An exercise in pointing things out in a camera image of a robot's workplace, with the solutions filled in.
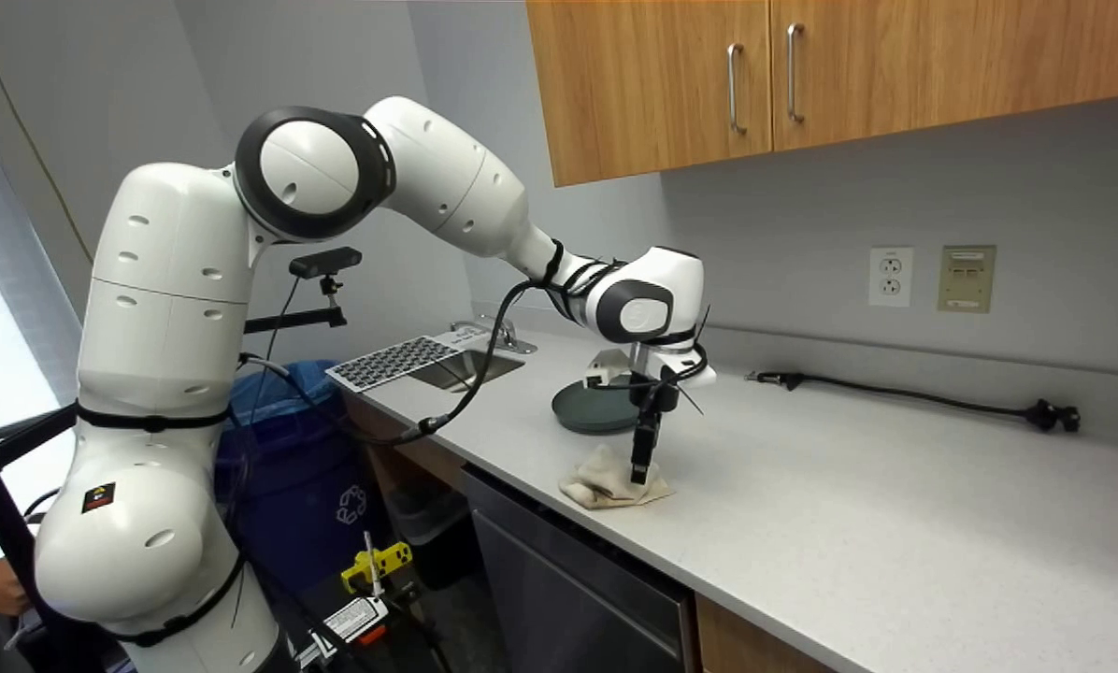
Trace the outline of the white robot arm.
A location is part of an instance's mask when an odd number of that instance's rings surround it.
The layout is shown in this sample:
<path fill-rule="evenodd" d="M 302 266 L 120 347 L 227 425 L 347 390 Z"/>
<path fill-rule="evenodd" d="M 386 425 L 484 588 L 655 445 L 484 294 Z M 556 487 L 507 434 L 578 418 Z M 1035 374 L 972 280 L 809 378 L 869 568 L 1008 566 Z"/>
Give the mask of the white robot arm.
<path fill-rule="evenodd" d="M 212 501 L 212 456 L 262 252 L 335 241 L 378 207 L 515 266 L 560 317 L 624 345 L 661 401 L 706 374 L 695 254 L 569 252 L 532 226 L 500 157 L 411 97 L 360 116 L 274 110 L 225 168 L 130 168 L 88 293 L 77 459 L 26 576 L 50 611 L 104 627 L 140 673 L 298 673 Z"/>

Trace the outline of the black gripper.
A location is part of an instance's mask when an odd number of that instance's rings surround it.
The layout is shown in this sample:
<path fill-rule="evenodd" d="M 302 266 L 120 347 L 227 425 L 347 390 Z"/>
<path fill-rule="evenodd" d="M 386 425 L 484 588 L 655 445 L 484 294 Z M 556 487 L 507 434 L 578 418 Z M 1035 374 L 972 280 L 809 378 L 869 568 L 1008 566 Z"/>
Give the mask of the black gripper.
<path fill-rule="evenodd" d="M 660 374 L 660 378 L 634 374 L 630 401 L 635 409 L 635 425 L 641 425 L 641 429 L 634 429 L 630 482 L 644 487 L 655 470 L 661 414 L 677 409 L 677 378 L 672 374 Z"/>

